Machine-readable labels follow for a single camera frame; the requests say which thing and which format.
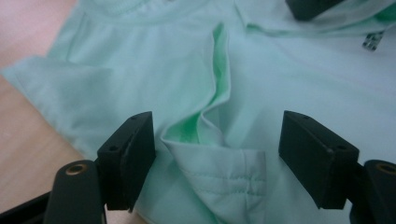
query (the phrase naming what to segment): cloth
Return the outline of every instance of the cloth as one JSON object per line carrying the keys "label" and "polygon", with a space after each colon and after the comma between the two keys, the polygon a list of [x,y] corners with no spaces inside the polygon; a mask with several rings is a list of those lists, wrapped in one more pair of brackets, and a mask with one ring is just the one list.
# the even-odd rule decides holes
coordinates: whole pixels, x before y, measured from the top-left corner
{"label": "cloth", "polygon": [[268,35],[361,35],[387,29],[389,23],[376,17],[395,0],[346,0],[312,21],[297,21],[285,1],[235,0],[243,23]]}
{"label": "cloth", "polygon": [[[396,161],[396,34],[361,47],[394,19],[274,36],[258,6],[81,0],[48,57],[2,72],[87,159],[153,111],[157,159],[135,206],[149,223],[348,223],[348,206],[318,210],[278,157],[282,115],[313,117],[361,162]],[[363,32],[366,19],[378,22]]]}

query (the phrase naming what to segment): wooden table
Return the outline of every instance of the wooden table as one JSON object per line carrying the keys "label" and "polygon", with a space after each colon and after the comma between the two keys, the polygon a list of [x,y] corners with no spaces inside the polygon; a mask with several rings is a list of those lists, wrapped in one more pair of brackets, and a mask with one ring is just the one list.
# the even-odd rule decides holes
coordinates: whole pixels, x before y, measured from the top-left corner
{"label": "wooden table", "polygon": [[[0,1],[0,68],[45,55],[76,0]],[[50,191],[56,172],[78,154],[0,76],[0,213]],[[145,223],[107,212],[108,223]]]}

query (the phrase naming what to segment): fabric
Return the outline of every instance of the fabric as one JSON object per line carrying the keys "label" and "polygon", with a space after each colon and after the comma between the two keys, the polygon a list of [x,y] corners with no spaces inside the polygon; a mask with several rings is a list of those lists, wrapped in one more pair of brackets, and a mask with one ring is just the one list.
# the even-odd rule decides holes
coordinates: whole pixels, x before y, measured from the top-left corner
{"label": "fabric", "polygon": [[348,0],[318,15],[312,21],[297,21],[285,1],[235,0],[246,26],[268,35],[361,35],[383,31],[389,24],[375,17],[394,0]]}
{"label": "fabric", "polygon": [[304,113],[360,162],[396,162],[396,32],[361,47],[395,22],[391,2],[287,32],[266,29],[264,2],[81,0],[48,57],[2,72],[87,159],[153,112],[157,158],[135,206],[149,223],[348,223],[350,204],[318,210],[278,157],[281,121]]}

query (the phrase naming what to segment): screw hole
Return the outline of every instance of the screw hole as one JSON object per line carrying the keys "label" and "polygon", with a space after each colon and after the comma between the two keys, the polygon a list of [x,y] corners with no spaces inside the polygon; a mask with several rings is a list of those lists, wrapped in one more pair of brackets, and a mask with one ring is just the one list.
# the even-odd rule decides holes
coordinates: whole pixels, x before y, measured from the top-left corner
{"label": "screw hole", "polygon": [[376,168],[384,173],[389,174],[389,175],[396,175],[396,167],[393,165],[379,163],[376,165]]}
{"label": "screw hole", "polygon": [[346,150],[346,149],[347,149],[347,148],[344,147],[344,146],[338,146],[337,148],[338,148],[338,149],[341,149],[341,150]]}
{"label": "screw hole", "polygon": [[108,149],[109,151],[117,151],[117,150],[119,150],[117,147],[115,147],[115,146],[112,146],[112,147],[110,147],[109,149]]}
{"label": "screw hole", "polygon": [[76,164],[74,166],[67,168],[66,174],[67,175],[79,175],[81,173],[84,173],[87,169],[88,169],[88,166],[86,164]]}

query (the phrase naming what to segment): stitching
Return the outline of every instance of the stitching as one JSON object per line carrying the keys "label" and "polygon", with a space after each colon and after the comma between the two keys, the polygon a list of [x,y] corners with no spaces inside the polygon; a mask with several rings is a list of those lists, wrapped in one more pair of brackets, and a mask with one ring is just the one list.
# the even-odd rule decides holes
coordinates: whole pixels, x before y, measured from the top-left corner
{"label": "stitching", "polygon": [[239,176],[219,176],[219,175],[210,175],[210,174],[202,174],[202,173],[195,173],[191,171],[184,170],[180,168],[180,170],[187,175],[193,175],[193,176],[201,176],[201,177],[208,177],[208,178],[216,178],[216,179],[228,179],[228,180],[249,180],[249,181],[256,181],[256,182],[266,182],[265,179],[259,179],[259,178],[253,178],[248,175],[239,175]]}
{"label": "stitching", "polygon": [[232,192],[215,192],[213,190],[208,190],[208,189],[197,189],[197,188],[193,188],[197,191],[201,191],[203,193],[208,193],[208,194],[216,194],[216,195],[230,195],[230,194],[247,194],[250,196],[256,196],[256,197],[264,197],[264,194],[261,193],[255,193],[255,192],[251,192],[251,191],[244,191],[244,190],[236,190],[236,191],[232,191]]}

